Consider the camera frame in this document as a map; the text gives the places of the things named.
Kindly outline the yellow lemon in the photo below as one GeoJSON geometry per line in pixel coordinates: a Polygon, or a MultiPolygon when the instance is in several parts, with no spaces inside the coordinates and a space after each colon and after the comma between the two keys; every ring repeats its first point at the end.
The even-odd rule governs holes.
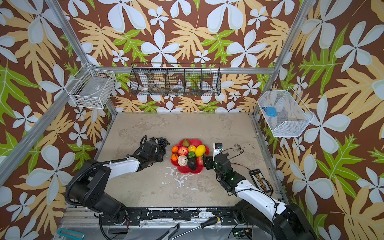
{"type": "Polygon", "coordinates": [[[195,155],[196,157],[201,157],[202,155],[204,155],[206,153],[206,146],[204,145],[199,145],[196,147],[195,149],[195,155]]]}

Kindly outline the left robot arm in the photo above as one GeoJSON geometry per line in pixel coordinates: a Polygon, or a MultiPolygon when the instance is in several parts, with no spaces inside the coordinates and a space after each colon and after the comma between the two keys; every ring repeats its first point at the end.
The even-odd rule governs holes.
{"type": "Polygon", "coordinates": [[[114,224],[127,218],[127,207],[105,192],[109,180],[140,172],[154,163],[161,163],[169,145],[166,139],[143,136],[133,154],[117,160],[89,160],[66,186],[65,200],[71,206],[86,207],[114,224]]]}

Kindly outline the white garlic bulb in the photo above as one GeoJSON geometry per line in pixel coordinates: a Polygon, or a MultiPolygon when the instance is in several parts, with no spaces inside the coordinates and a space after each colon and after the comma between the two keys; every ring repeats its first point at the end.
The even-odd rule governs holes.
{"type": "Polygon", "coordinates": [[[188,164],[188,157],[187,157],[187,156],[184,156],[184,155],[180,155],[180,156],[178,157],[177,162],[178,162],[178,165],[179,165],[180,167],[185,167],[185,166],[188,164]]]}

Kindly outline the orange tangerine pair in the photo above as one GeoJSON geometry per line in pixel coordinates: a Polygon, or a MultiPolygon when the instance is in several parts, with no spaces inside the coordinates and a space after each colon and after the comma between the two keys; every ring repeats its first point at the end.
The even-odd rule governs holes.
{"type": "Polygon", "coordinates": [[[178,150],[179,148],[177,146],[172,147],[172,156],[171,156],[171,161],[175,162],[178,160],[178,150]]]}

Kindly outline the dark avocado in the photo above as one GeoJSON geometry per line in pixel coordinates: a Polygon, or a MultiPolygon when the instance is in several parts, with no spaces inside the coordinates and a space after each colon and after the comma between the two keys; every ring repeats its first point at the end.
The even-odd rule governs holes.
{"type": "Polygon", "coordinates": [[[198,162],[195,157],[189,158],[187,162],[187,166],[191,171],[195,171],[198,167],[198,162]]]}

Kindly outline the red green fig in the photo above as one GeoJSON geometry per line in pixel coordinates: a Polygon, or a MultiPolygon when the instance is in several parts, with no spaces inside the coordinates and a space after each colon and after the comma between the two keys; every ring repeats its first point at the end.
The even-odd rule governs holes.
{"type": "Polygon", "coordinates": [[[190,145],[191,145],[190,140],[188,140],[188,139],[184,139],[184,140],[182,141],[182,146],[183,146],[183,147],[188,148],[190,145]]]}

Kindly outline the black grape bunch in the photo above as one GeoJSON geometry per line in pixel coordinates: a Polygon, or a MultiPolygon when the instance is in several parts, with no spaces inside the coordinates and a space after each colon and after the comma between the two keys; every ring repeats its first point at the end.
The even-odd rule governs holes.
{"type": "Polygon", "coordinates": [[[160,138],[150,138],[150,141],[155,142],[161,149],[162,154],[165,155],[167,153],[167,146],[170,145],[168,140],[166,138],[160,137],[160,138]]]}

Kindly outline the red strawberry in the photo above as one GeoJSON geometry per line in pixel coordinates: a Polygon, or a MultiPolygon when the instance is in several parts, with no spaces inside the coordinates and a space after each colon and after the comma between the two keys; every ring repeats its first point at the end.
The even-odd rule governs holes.
{"type": "Polygon", "coordinates": [[[197,163],[199,166],[203,166],[204,165],[204,157],[203,156],[198,157],[197,163]]]}

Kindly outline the red apple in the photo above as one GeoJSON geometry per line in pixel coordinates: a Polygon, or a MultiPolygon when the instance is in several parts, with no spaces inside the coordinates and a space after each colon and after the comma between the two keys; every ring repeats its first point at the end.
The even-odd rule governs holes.
{"type": "Polygon", "coordinates": [[[189,149],[187,147],[181,146],[178,148],[177,154],[179,156],[187,156],[189,153],[189,149]]]}

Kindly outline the small yellow orange fruit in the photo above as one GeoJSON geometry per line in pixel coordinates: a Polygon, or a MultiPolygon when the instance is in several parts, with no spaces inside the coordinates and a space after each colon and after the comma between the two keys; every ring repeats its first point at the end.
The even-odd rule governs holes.
{"type": "Polygon", "coordinates": [[[196,151],[196,147],[194,145],[190,145],[188,147],[188,150],[189,150],[189,152],[193,152],[194,153],[196,151]]]}

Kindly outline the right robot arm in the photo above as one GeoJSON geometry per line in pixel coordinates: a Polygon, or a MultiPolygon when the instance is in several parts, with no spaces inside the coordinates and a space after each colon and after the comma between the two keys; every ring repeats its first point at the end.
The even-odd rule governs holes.
{"type": "Polygon", "coordinates": [[[203,156],[204,167],[214,170],[217,181],[232,195],[242,199],[234,207],[239,224],[255,225],[273,240],[316,240],[317,235],[304,212],[296,204],[285,204],[256,188],[233,170],[228,154],[203,156]]]}

